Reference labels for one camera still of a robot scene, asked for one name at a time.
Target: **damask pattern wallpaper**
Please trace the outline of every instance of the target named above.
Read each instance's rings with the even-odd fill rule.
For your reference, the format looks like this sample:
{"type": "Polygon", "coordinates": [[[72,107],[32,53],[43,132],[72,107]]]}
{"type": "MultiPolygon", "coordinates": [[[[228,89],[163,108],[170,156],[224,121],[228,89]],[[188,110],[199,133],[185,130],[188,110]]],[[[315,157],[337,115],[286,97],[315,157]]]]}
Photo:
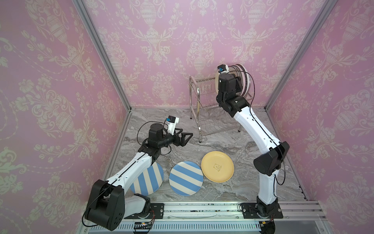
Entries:
{"type": "Polygon", "coordinates": [[[339,0],[270,113],[335,234],[374,222],[374,1],[339,0]]]}
{"type": "Polygon", "coordinates": [[[0,233],[75,233],[126,110],[72,1],[0,5],[0,233]]]}
{"type": "Polygon", "coordinates": [[[84,2],[131,106],[186,107],[189,76],[222,63],[245,65],[264,106],[324,0],[84,2]]]}

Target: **blue striped plate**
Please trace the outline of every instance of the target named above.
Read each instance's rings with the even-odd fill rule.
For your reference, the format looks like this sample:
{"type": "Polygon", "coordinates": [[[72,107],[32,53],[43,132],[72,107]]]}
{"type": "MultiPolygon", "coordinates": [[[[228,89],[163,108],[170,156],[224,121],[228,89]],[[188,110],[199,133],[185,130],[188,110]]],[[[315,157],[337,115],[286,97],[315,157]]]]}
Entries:
{"type": "Polygon", "coordinates": [[[156,192],[162,184],[163,170],[160,164],[153,163],[140,174],[140,176],[132,183],[130,189],[133,193],[139,193],[147,196],[156,192]]]}
{"type": "Polygon", "coordinates": [[[180,162],[171,169],[169,183],[179,195],[190,196],[203,185],[203,172],[200,167],[189,161],[180,162]]]}

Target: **metal dish rack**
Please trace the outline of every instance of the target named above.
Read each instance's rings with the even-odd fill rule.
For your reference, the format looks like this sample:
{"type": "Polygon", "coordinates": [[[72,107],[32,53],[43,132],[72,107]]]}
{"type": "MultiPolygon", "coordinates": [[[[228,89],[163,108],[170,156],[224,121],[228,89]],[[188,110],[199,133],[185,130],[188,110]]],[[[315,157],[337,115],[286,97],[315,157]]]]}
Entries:
{"type": "Polygon", "coordinates": [[[199,129],[199,142],[203,136],[238,128],[241,125],[230,117],[216,101],[215,77],[198,79],[190,76],[190,119],[194,118],[199,129]]]}

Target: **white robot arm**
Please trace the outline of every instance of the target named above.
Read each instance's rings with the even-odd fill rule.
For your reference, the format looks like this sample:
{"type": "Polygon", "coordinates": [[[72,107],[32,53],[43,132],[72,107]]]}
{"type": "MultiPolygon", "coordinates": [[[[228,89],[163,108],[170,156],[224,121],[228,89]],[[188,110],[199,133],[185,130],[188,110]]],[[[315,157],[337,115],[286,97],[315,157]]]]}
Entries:
{"type": "Polygon", "coordinates": [[[239,80],[233,74],[225,72],[227,67],[224,64],[218,66],[220,75],[216,100],[220,107],[245,128],[262,153],[253,161],[260,175],[257,209],[261,217],[268,217],[278,206],[275,179],[289,150],[289,145],[273,136],[253,113],[247,100],[236,95],[241,91],[239,80]]]}
{"type": "Polygon", "coordinates": [[[166,120],[167,131],[161,123],[152,124],[148,138],[143,141],[132,160],[106,181],[97,180],[94,183],[83,214],[87,220],[112,231],[123,217],[133,214],[148,215],[150,199],[141,194],[125,199],[125,192],[135,179],[156,161],[161,154],[161,148],[171,144],[185,146],[193,136],[192,133],[183,133],[181,128],[175,128],[179,118],[169,116],[166,120]]]}

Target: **gray marble surface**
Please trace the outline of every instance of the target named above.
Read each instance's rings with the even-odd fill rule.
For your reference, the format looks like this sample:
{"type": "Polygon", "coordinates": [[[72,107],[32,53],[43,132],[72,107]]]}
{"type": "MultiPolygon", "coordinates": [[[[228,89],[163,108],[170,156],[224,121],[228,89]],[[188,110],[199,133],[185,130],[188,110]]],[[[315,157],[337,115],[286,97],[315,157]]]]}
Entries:
{"type": "MultiPolygon", "coordinates": [[[[258,118],[273,133],[275,131],[262,109],[254,109],[258,118]]],[[[134,157],[139,148],[136,140],[137,132],[141,125],[147,121],[164,122],[169,115],[179,117],[177,128],[183,128],[184,132],[193,133],[194,136],[185,147],[172,145],[171,153],[160,156],[157,162],[164,170],[164,180],[161,187],[148,197],[152,201],[255,201],[259,190],[258,171],[253,166],[253,159],[260,156],[258,147],[242,129],[227,130],[202,137],[199,143],[199,132],[194,119],[190,119],[189,110],[186,109],[133,109],[132,116],[125,134],[121,150],[114,165],[113,172],[124,167],[129,160],[134,157]],[[204,176],[201,189],[191,196],[181,196],[176,194],[169,184],[169,173],[173,166],[181,161],[192,161],[201,167],[201,160],[210,151],[222,151],[226,153],[234,162],[234,174],[224,183],[215,183],[204,176]]],[[[149,126],[146,124],[139,133],[139,141],[143,141],[148,136],[149,126]]],[[[163,148],[162,154],[169,152],[169,148],[163,148]]],[[[279,172],[280,182],[283,181],[283,165],[279,172]]],[[[128,190],[126,197],[132,196],[128,190]]],[[[293,170],[286,160],[286,181],[284,185],[278,186],[277,195],[279,200],[304,200],[304,195],[299,188],[293,170]]]]}

